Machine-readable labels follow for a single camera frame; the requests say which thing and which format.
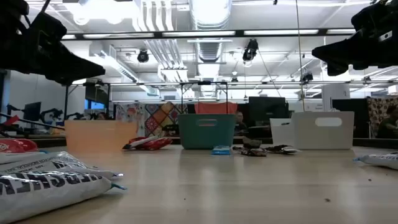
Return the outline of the black computer monitor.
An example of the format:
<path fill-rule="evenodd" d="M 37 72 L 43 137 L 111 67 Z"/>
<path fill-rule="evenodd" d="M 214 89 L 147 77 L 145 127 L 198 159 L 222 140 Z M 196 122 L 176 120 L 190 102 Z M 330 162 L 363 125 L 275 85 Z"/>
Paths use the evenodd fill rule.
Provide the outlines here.
<path fill-rule="evenodd" d="M 23 118 L 29 121 L 38 121 L 40 119 L 41 102 L 29 103 L 24 107 Z"/>
<path fill-rule="evenodd" d="M 332 106 L 339 111 L 354 113 L 354 138 L 369 138 L 369 113 L 365 98 L 332 100 Z"/>
<path fill-rule="evenodd" d="M 249 97 L 249 115 L 253 121 L 289 118 L 289 105 L 282 97 Z"/>

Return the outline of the black aluminium rig frame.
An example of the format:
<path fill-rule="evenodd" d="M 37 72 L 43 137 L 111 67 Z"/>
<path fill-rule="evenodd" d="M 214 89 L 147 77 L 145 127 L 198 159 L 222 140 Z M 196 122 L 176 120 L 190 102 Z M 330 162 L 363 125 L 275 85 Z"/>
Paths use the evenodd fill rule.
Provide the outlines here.
<path fill-rule="evenodd" d="M 347 28 L 319 28 L 314 29 L 266 29 L 266 30 L 182 30 L 182 31 L 144 31 L 144 32 L 110 32 L 110 33 L 67 33 L 62 37 L 62 41 L 89 41 L 89 40 L 162 40 L 162 39 L 200 39 L 200 38 L 249 38 L 249 37 L 317 37 L 317 36 L 339 36 L 350 35 L 354 31 Z M 316 85 L 327 84 L 398 84 L 394 81 L 319 81 L 312 82 Z M 229 85 L 302 85 L 302 82 L 133 82 L 133 83 L 104 83 L 108 86 L 180 86 L 183 90 L 185 85 L 225 85 L 226 94 L 228 94 Z M 19 118 L 25 123 L 36 124 L 40 126 L 58 128 L 47 124 L 38 123 L 31 120 Z M 389 149 L 398 149 L 398 139 L 378 139 L 378 138 L 353 138 L 354 146 L 364 147 L 385 147 Z"/>

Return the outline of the colourful patchwork quilt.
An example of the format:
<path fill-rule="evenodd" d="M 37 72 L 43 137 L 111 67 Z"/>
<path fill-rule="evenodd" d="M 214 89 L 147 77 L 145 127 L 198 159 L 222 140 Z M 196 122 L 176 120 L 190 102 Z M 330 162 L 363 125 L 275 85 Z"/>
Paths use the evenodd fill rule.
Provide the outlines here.
<path fill-rule="evenodd" d="M 164 127 L 178 124 L 178 115 L 188 112 L 185 104 L 130 103 L 116 104 L 116 120 L 137 124 L 137 136 L 169 136 Z"/>

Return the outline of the blue-dark candy bar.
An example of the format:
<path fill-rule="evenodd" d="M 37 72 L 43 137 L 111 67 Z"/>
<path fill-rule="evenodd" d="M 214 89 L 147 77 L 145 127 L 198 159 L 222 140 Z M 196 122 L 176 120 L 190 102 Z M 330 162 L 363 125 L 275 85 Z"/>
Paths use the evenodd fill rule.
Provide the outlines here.
<path fill-rule="evenodd" d="M 267 151 L 261 147 L 257 148 L 249 148 L 243 146 L 233 146 L 232 150 L 236 154 L 240 154 L 242 156 L 252 156 L 252 157 L 266 157 Z"/>

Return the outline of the person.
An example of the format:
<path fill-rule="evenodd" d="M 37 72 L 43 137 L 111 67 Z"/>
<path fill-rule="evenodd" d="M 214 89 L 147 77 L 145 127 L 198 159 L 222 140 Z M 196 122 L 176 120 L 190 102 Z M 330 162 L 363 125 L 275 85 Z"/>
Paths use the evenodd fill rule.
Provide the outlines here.
<path fill-rule="evenodd" d="M 398 107 L 389 106 L 388 117 L 379 124 L 376 137 L 379 139 L 398 139 Z"/>
<path fill-rule="evenodd" d="M 244 116 L 242 114 L 242 112 L 237 111 L 236 114 L 236 124 L 235 124 L 235 128 L 234 128 L 234 135 L 235 136 L 243 136 L 245 134 L 248 133 L 248 128 L 246 126 L 246 124 L 244 123 Z"/>

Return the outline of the red orange cloth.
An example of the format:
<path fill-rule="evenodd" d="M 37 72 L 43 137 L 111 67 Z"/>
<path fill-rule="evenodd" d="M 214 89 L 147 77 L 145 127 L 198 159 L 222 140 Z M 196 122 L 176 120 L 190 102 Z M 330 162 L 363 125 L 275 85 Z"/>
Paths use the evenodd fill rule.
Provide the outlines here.
<path fill-rule="evenodd" d="M 195 104 L 196 114 L 235 114 L 238 110 L 236 103 L 224 102 L 224 103 L 196 103 Z"/>

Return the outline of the silver ceiling air duct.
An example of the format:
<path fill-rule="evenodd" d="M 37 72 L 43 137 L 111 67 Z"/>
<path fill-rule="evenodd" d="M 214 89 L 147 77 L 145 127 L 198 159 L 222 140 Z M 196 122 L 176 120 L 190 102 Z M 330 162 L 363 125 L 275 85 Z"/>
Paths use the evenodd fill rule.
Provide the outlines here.
<path fill-rule="evenodd" d="M 189 0 L 192 27 L 195 30 L 226 29 L 231 15 L 233 0 Z M 200 42 L 196 44 L 202 62 L 217 62 L 222 53 L 221 42 Z"/>

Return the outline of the brown polka dot cloth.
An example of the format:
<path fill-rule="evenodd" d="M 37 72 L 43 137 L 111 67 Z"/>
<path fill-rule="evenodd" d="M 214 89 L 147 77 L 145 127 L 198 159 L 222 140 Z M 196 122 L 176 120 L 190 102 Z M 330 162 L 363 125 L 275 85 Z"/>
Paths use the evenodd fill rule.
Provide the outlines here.
<path fill-rule="evenodd" d="M 398 107 L 398 96 L 387 98 L 370 98 L 367 97 L 368 114 L 373 136 L 376 137 L 381 122 L 388 118 L 387 109 L 390 106 Z"/>

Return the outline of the red KitKat candy bar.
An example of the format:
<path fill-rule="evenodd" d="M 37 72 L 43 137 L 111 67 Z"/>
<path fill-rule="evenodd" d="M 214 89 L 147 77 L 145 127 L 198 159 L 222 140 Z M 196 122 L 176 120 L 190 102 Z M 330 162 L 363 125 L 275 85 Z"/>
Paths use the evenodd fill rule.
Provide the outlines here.
<path fill-rule="evenodd" d="M 134 139 L 129 140 L 129 144 L 144 144 L 145 142 L 153 141 L 157 139 L 157 136 L 151 136 L 151 137 L 137 137 Z"/>
<path fill-rule="evenodd" d="M 0 139 L 1 153 L 38 152 L 37 144 L 30 139 Z"/>
<path fill-rule="evenodd" d="M 135 146 L 134 148 L 137 150 L 154 151 L 154 150 L 159 150 L 165 146 L 168 146 L 171 143 L 172 143 L 172 140 L 169 138 L 158 138 L 155 140 L 151 140 L 151 141 L 147 141 L 145 143 L 139 144 L 139 145 Z"/>

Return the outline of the white cylinder column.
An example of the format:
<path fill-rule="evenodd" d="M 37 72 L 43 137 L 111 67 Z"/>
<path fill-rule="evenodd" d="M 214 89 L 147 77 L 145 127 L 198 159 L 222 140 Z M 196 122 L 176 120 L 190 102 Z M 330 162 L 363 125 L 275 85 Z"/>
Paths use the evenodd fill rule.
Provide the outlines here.
<path fill-rule="evenodd" d="M 322 103 L 324 111 L 331 111 L 333 100 L 350 99 L 348 84 L 329 84 L 322 86 Z"/>

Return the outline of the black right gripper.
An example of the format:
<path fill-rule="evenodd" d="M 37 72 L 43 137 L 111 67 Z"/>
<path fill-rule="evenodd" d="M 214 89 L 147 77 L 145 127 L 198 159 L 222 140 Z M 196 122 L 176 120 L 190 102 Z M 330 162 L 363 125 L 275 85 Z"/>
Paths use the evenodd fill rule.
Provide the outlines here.
<path fill-rule="evenodd" d="M 398 0 L 379 0 L 351 18 L 356 32 L 345 40 L 315 47 L 312 55 L 327 62 L 328 76 L 338 76 L 354 68 L 398 66 Z M 392 38 L 379 42 L 380 35 L 392 31 Z"/>

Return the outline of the teal plastic basket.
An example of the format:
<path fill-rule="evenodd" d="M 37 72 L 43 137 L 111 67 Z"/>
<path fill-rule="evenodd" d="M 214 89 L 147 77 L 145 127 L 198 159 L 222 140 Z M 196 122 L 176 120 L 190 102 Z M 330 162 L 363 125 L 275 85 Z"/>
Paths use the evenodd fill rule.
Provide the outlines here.
<path fill-rule="evenodd" d="M 180 114 L 180 143 L 186 150 L 233 145 L 236 117 L 233 114 Z"/>

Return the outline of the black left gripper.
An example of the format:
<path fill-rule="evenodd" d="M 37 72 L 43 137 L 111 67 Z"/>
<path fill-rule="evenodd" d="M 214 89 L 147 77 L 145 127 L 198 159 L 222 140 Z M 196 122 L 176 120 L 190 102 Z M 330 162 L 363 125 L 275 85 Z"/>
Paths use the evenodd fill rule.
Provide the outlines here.
<path fill-rule="evenodd" d="M 8 12 L 0 13 L 0 68 L 44 75 L 61 85 L 80 85 L 104 75 L 103 66 L 61 43 L 65 34 L 62 23 L 44 12 L 29 27 Z"/>

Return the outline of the white plastic basket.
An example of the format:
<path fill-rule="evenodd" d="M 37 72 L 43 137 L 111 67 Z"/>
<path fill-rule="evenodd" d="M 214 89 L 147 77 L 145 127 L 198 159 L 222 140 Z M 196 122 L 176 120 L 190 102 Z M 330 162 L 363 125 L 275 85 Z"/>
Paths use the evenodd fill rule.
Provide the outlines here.
<path fill-rule="evenodd" d="M 354 113 L 297 112 L 291 118 L 271 118 L 272 142 L 299 150 L 349 150 L 353 146 Z"/>

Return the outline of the brown Hershey's candy bar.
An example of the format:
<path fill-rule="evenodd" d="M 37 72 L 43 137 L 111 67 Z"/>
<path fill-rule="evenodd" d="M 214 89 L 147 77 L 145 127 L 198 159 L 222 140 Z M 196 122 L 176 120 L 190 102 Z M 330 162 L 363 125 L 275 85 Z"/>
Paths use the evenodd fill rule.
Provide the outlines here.
<path fill-rule="evenodd" d="M 296 154 L 296 153 L 300 152 L 300 150 L 295 149 L 292 146 L 288 146 L 288 145 L 284 145 L 284 144 L 267 147 L 266 151 L 269 153 L 283 154 L 283 155 L 291 155 L 291 154 Z"/>

